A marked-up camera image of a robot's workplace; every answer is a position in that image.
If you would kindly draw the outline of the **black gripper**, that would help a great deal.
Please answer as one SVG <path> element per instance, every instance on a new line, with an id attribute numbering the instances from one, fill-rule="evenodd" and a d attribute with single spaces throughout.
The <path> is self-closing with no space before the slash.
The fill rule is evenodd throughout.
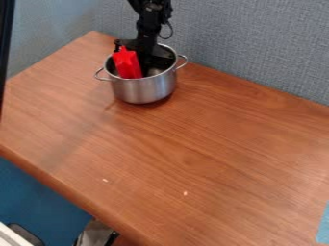
<path id="1" fill-rule="evenodd" d="M 174 61 L 174 55 L 156 42 L 160 32 L 160 26 L 138 26 L 138 35 L 135 39 L 117 39 L 115 41 L 115 52 L 121 46 L 130 51 L 135 51 L 142 67 L 143 77 L 148 74 L 152 66 L 164 68 Z"/>

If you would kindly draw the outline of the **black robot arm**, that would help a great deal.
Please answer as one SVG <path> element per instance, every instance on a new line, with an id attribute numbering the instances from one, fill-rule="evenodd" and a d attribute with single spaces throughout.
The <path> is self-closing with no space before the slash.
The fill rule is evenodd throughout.
<path id="1" fill-rule="evenodd" d="M 127 0 L 139 18 L 136 21 L 136 37 L 117 39 L 115 49 L 121 46 L 136 53 L 143 75 L 152 68 L 164 69 L 175 61 L 171 52 L 158 44 L 162 38 L 162 26 L 172 29 L 170 18 L 172 16 L 171 0 Z"/>

